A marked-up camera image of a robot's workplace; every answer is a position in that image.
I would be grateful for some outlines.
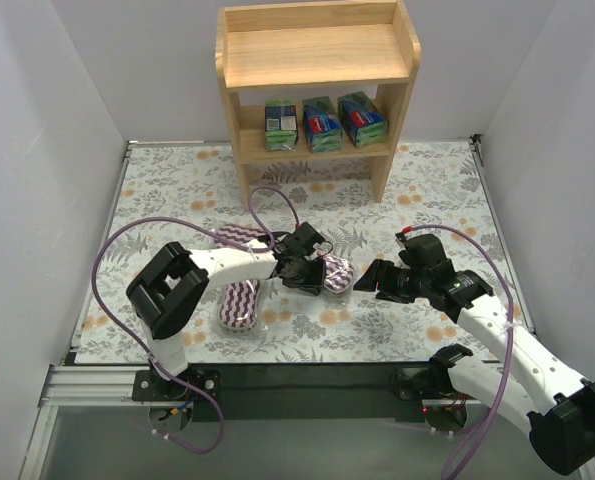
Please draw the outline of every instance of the cable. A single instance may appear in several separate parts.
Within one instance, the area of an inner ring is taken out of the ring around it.
[[[150,348],[148,348],[148,345],[141,339],[139,338],[139,336],[133,332],[130,327],[128,327],[125,323],[123,323],[121,320],[119,320],[119,318],[117,318],[117,316],[115,316],[115,314],[113,312],[110,311],[110,308],[108,308],[108,305],[106,305],[106,303],[104,302],[104,300],[101,298],[101,295],[99,293],[99,286],[97,285],[97,277],[99,275],[99,267],[101,265],[101,261],[104,258],[106,251],[108,250],[108,248],[113,244],[113,242],[115,240],[117,240],[117,238],[122,235],[123,233],[125,233],[126,231],[130,230],[133,227],[136,227],[137,225],[142,225],[144,223],[152,223],[152,222],[167,222],[167,223],[176,223],[178,225],[183,225],[185,227],[191,228],[193,230],[196,230],[200,233],[203,233],[204,235],[207,235],[223,244],[226,244],[232,248],[236,248],[238,250],[242,250],[244,252],[248,252],[251,251],[253,253],[266,253],[269,251],[272,251],[274,246],[275,246],[275,237],[273,235],[273,233],[270,231],[270,229],[264,224],[264,222],[261,221],[261,219],[259,218],[259,216],[255,213],[255,211],[252,208],[252,196],[253,194],[258,191],[258,190],[271,190],[275,193],[278,193],[279,195],[281,195],[284,200],[286,200],[286,203],[288,204],[288,207],[290,208],[290,210],[293,213],[293,216],[295,217],[295,222],[297,225],[299,225],[299,217],[297,216],[297,211],[295,210],[294,205],[292,204],[292,202],[290,201],[290,199],[288,198],[288,196],[286,196],[286,194],[284,194],[282,191],[280,191],[278,188],[273,187],[273,186],[267,186],[267,185],[263,185],[263,186],[259,186],[254,188],[253,190],[251,190],[250,195],[248,196],[248,208],[250,209],[250,213],[253,216],[253,218],[255,219],[255,221],[259,224],[259,227],[268,235],[269,238],[269,242],[270,245],[268,247],[265,248],[249,248],[247,245],[243,245],[243,244],[239,244],[237,242],[233,242],[232,240],[229,240],[227,238],[221,237],[220,235],[217,235],[209,230],[206,230],[205,228],[202,228],[198,225],[195,225],[194,223],[191,222],[187,222],[185,220],[180,220],[178,218],[173,218],[173,217],[148,217],[148,218],[140,218],[139,220],[135,220],[134,222],[130,222],[127,225],[124,225],[123,227],[121,227],[120,229],[118,229],[115,233],[113,233],[108,240],[106,240],[106,242],[104,242],[104,244],[102,245],[102,247],[99,249],[99,253],[97,253],[97,256],[95,257],[95,261],[93,262],[93,269],[92,269],[92,274],[91,274],[91,289],[93,292],[93,296],[95,297],[95,300],[97,301],[97,304],[100,306],[100,308],[104,311],[104,313],[108,316],[108,318],[110,318],[113,323],[115,323],[115,325],[117,325],[119,328],[121,328],[124,332],[126,332],[133,340],[135,340],[137,342],[137,344],[144,349],[144,351],[146,352],[146,354],[148,355],[149,360],[151,361],[152,365],[154,368],[156,368],[159,372],[161,372],[164,376],[168,377],[171,381],[177,383],[178,385],[181,385],[182,387],[186,388],[187,390],[190,390],[191,392],[194,392],[198,395],[201,395],[202,397],[204,397],[215,409],[215,412],[217,413],[217,416],[219,417],[219,433],[217,434],[217,438],[215,439],[215,441],[209,445],[208,447],[196,447],[194,445],[189,444],[188,442],[181,440],[173,435],[170,435],[162,430],[158,430],[158,429],[154,429],[153,432],[157,433],[158,435],[161,435],[162,437],[164,437],[166,440],[171,440],[175,443],[177,443],[178,445],[181,445],[182,447],[184,447],[186,450],[189,450],[190,452],[193,453],[198,453],[198,454],[204,454],[204,453],[208,453],[213,451],[217,445],[219,445],[219,443],[221,442],[223,436],[224,436],[224,414],[221,411],[221,408],[219,407],[219,404],[215,401],[215,399],[213,399],[213,397],[211,397],[210,395],[208,395],[207,393],[205,393],[203,390],[195,387],[194,385],[191,385],[188,382],[185,382],[183,380],[181,380],[180,378],[172,375],[170,372],[168,372],[160,363],[159,361],[155,358],[155,356],[153,355],[153,352],[150,350]]]
[[[456,228],[452,228],[452,227],[447,227],[445,225],[438,225],[438,224],[416,225],[416,226],[406,227],[402,230],[402,232],[404,234],[406,234],[406,233],[409,233],[412,231],[426,230],[426,229],[447,230],[449,232],[455,233],[455,234],[459,235],[460,237],[464,238],[465,240],[467,240],[471,245],[473,245],[477,250],[479,250],[479,253],[481,253],[482,256],[486,259],[486,261],[490,264],[490,267],[492,268],[493,272],[499,279],[499,283],[501,284],[501,287],[504,290],[506,297],[508,298],[508,312],[507,312],[506,318],[507,318],[508,323],[512,324],[513,320],[514,320],[514,314],[515,314],[515,303],[513,300],[513,296],[510,293],[510,288],[508,287],[508,284],[506,283],[504,276],[501,274],[501,272],[497,268],[497,265],[495,265],[495,262],[490,257],[490,255],[488,255],[488,252],[486,252],[486,250],[484,250],[484,247],[482,247],[479,243],[477,243],[477,241],[475,241],[473,238],[469,237],[465,233],[461,232],[460,230],[457,230]],[[504,392],[506,390],[506,384],[508,383],[508,377],[510,376],[510,364],[511,364],[512,358],[513,358],[514,331],[512,328],[509,328],[507,330],[507,332],[508,332],[508,337],[507,337],[508,340],[507,340],[507,344],[506,344],[506,354],[504,356],[504,368],[501,373],[501,381],[499,382],[499,389],[497,390],[497,394],[495,395],[493,404],[491,405],[490,410],[488,411],[488,415],[486,415],[484,417],[484,421],[481,424],[478,424],[477,428],[473,428],[472,430],[470,430],[468,432],[468,434],[466,435],[466,437],[461,441],[461,443],[459,445],[457,445],[457,447],[455,448],[453,453],[451,453],[450,457],[448,457],[448,460],[446,460],[446,464],[444,465],[444,468],[442,469],[442,472],[441,472],[442,480],[453,480],[453,479],[457,478],[457,475],[459,475],[461,473],[461,471],[466,467],[468,462],[470,462],[470,460],[475,456],[475,453],[477,453],[477,450],[479,449],[482,442],[484,441],[484,438],[486,438],[486,435],[490,431],[493,420],[495,419],[495,416],[497,415],[497,411],[499,410],[499,405],[501,404],[502,397],[504,396]],[[480,430],[480,428],[481,428],[481,434],[479,435],[479,437],[477,437],[477,439],[474,441],[473,445],[466,452],[466,454],[464,455],[464,458],[462,458],[461,462],[459,462],[459,464],[455,467],[455,469],[452,472],[448,473],[448,471],[450,470],[450,467],[454,463],[459,452],[468,444],[470,439]]]

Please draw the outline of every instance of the purple cable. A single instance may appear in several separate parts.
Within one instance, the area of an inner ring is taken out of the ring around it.
[[[456,228],[447,227],[444,225],[435,225],[435,224],[417,225],[417,226],[408,227],[408,228],[404,229],[404,233],[406,233],[406,231],[416,231],[416,230],[424,230],[424,229],[448,230],[449,232],[455,233],[455,234],[459,235],[460,237],[464,238],[465,240],[470,242],[470,244],[473,245],[477,250],[479,250],[479,253],[481,253],[483,255],[483,257],[486,259],[486,261],[490,264],[490,267],[492,268],[493,272],[495,273],[495,275],[499,279],[499,282],[501,283],[501,288],[504,290],[504,293],[506,294],[506,297],[508,298],[508,312],[507,312],[506,318],[507,318],[508,323],[512,324],[513,319],[514,319],[514,314],[515,314],[515,304],[513,301],[513,296],[510,293],[510,288],[508,287],[506,280],[504,279],[503,275],[501,274],[501,272],[495,265],[495,262],[490,257],[490,255],[488,255],[486,250],[484,250],[484,248],[479,243],[477,243],[474,239],[472,239],[465,233],[462,233],[461,231],[457,230]],[[446,460],[446,464],[444,465],[444,468],[442,469],[442,472],[441,472],[442,480],[453,480],[453,479],[457,478],[457,475],[459,475],[461,473],[461,471],[466,467],[466,465],[468,465],[468,462],[470,462],[470,460],[475,456],[475,453],[477,453],[477,450],[479,449],[480,445],[484,441],[484,438],[486,438],[486,435],[488,435],[488,432],[492,426],[493,420],[495,420],[495,416],[497,415],[497,411],[499,410],[499,405],[501,404],[502,397],[504,396],[504,392],[506,390],[506,384],[508,383],[508,377],[510,375],[510,364],[511,364],[512,358],[513,358],[514,331],[512,328],[509,328],[507,330],[507,332],[508,332],[508,342],[506,344],[506,354],[504,356],[504,368],[501,373],[501,381],[499,382],[499,389],[497,390],[497,394],[495,395],[493,404],[491,405],[490,410],[488,411],[488,415],[486,415],[482,419],[483,421],[477,423],[474,426],[474,428],[472,428],[472,430],[470,430],[468,432],[466,437],[460,442],[459,445],[457,445],[457,448],[455,448],[453,453],[451,453],[450,457],[448,457],[448,460]],[[464,458],[462,458],[461,462],[459,462],[457,467],[455,467],[455,469],[451,473],[448,473],[448,470],[450,469],[451,465],[454,463],[459,452],[468,444],[468,442],[473,437],[473,435],[475,435],[475,433],[477,433],[480,430],[480,427],[482,428],[481,435],[479,435],[479,437],[477,437],[477,439],[475,440],[473,445],[470,447],[470,449],[466,452],[466,454],[464,455]]]
[[[290,199],[286,196],[286,194],[284,194],[283,192],[281,192],[278,188],[273,187],[273,186],[259,186],[254,188],[251,192],[250,195],[248,196],[248,207],[250,209],[250,213],[253,216],[253,218],[255,219],[255,221],[259,224],[259,227],[268,235],[269,237],[269,241],[270,241],[270,245],[268,247],[265,248],[249,248],[246,245],[242,245],[239,244],[237,242],[233,242],[232,240],[229,240],[227,238],[221,237],[220,235],[216,235],[215,233],[206,230],[205,228],[202,228],[198,225],[195,225],[194,223],[191,222],[187,222],[185,220],[180,220],[178,218],[172,218],[172,217],[148,217],[148,218],[140,218],[139,220],[135,220],[134,222],[130,222],[127,225],[124,225],[123,227],[121,227],[119,230],[117,230],[115,233],[113,233],[108,240],[106,240],[106,242],[104,242],[104,244],[102,245],[102,247],[99,249],[99,253],[97,253],[97,256],[95,257],[95,261],[93,262],[93,271],[92,271],[92,276],[91,276],[91,289],[93,292],[93,296],[95,297],[95,300],[97,301],[97,303],[99,304],[99,306],[101,307],[101,309],[104,311],[104,313],[106,315],[108,315],[108,318],[110,318],[115,325],[117,325],[119,328],[121,328],[124,332],[126,332],[130,337],[132,337],[133,340],[135,340],[139,346],[141,348],[144,349],[144,351],[146,352],[146,354],[148,355],[148,358],[152,361],[153,366],[159,370],[161,373],[163,373],[165,376],[167,376],[168,378],[170,378],[173,382],[181,385],[182,387],[185,387],[188,390],[191,390],[193,392],[195,392],[198,395],[201,395],[202,397],[204,397],[215,409],[215,411],[217,412],[217,416],[219,417],[219,433],[217,435],[217,438],[215,439],[215,441],[208,447],[205,448],[200,448],[200,447],[195,447],[194,445],[191,445],[189,443],[187,443],[186,441],[177,438],[173,435],[170,435],[166,432],[163,432],[162,430],[158,430],[155,429],[154,431],[161,435],[162,437],[164,437],[167,440],[171,440],[175,443],[177,443],[178,445],[181,445],[182,447],[184,447],[186,450],[189,450],[190,452],[193,453],[198,453],[198,454],[203,454],[203,453],[208,453],[213,451],[221,442],[223,436],[224,436],[224,414],[221,411],[221,408],[219,407],[219,404],[207,393],[205,393],[203,390],[191,385],[188,382],[184,382],[183,380],[181,380],[180,378],[177,378],[176,376],[172,375],[171,373],[169,373],[164,367],[161,366],[161,364],[157,361],[157,359],[155,358],[155,356],[153,355],[152,351],[150,350],[150,348],[148,348],[148,345],[141,339],[139,338],[139,336],[133,332],[124,322],[122,322],[121,320],[119,320],[119,318],[117,318],[115,316],[115,314],[113,314],[113,312],[110,311],[110,308],[108,308],[108,305],[106,305],[106,303],[102,300],[101,295],[99,293],[99,287],[97,285],[97,276],[99,274],[99,267],[101,265],[101,261],[104,258],[104,255],[106,254],[106,251],[108,250],[108,248],[113,244],[113,242],[115,240],[117,240],[117,238],[125,233],[126,231],[130,230],[133,227],[136,227],[137,225],[142,225],[144,223],[151,223],[151,222],[167,222],[167,223],[176,223],[178,225],[183,225],[185,227],[188,228],[192,228],[193,230],[196,230],[200,233],[203,233],[204,235],[207,235],[209,237],[212,237],[215,240],[218,240],[219,242],[222,242],[230,247],[236,248],[238,250],[242,250],[244,252],[248,252],[248,251],[252,251],[253,253],[265,253],[265,252],[269,252],[271,251],[274,246],[275,246],[275,238],[272,234],[272,232],[270,231],[270,229],[268,227],[266,227],[266,225],[264,224],[264,222],[262,222],[260,220],[260,218],[257,216],[257,214],[254,212],[253,208],[252,208],[252,196],[253,194],[257,191],[257,190],[271,190],[273,192],[279,193],[284,200],[286,200],[286,203],[288,203],[288,206],[290,207],[290,210],[293,212],[293,216],[295,217],[295,221],[297,223],[297,225],[299,225],[299,217],[297,216],[297,211],[295,210],[294,205],[292,204],[292,202],[290,201]]]

